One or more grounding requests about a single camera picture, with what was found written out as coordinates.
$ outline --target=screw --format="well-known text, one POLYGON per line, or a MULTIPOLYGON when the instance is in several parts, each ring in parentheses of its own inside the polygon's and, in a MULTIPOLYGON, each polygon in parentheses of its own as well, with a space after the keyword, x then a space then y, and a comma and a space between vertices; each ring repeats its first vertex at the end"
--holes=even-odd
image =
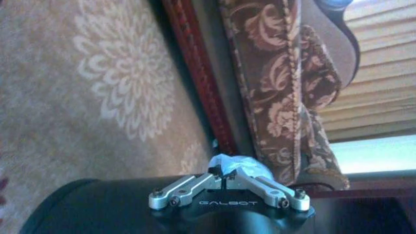
POLYGON ((181 202, 181 200, 180 200, 180 198, 177 196, 171 197, 169 204, 171 204, 172 207, 179 206, 180 202, 181 202))
POLYGON ((163 195, 163 189, 155 188, 152 194, 153 194, 153 196, 161 196, 163 195))
POLYGON ((295 198, 297 198, 297 199, 304 199, 304 198, 305 198, 305 195, 307 195, 305 190, 303 190, 303 189, 296 189, 296 190, 295 190, 295 198))
POLYGON ((279 200, 279 206, 281 208, 287 208, 288 207, 288 200, 284 197, 280 198, 280 200, 279 200))

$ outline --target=paisley fabric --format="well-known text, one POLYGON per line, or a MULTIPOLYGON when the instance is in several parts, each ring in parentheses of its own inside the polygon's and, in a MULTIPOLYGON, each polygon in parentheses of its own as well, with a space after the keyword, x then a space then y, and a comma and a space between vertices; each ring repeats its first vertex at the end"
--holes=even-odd
POLYGON ((303 183, 347 189, 316 114, 335 101, 340 81, 319 36, 300 25, 300 1, 220 0, 220 5, 257 158, 285 185, 301 174, 303 183), (305 173, 321 177, 308 181, 305 173))

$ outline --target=beige carpet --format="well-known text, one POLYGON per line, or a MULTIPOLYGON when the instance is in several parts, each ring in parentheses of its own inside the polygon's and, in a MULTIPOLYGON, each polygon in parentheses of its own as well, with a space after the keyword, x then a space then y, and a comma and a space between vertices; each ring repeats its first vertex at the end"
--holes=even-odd
POLYGON ((145 1, 3 1, 0 233, 76 179, 205 169, 212 138, 189 82, 145 1))

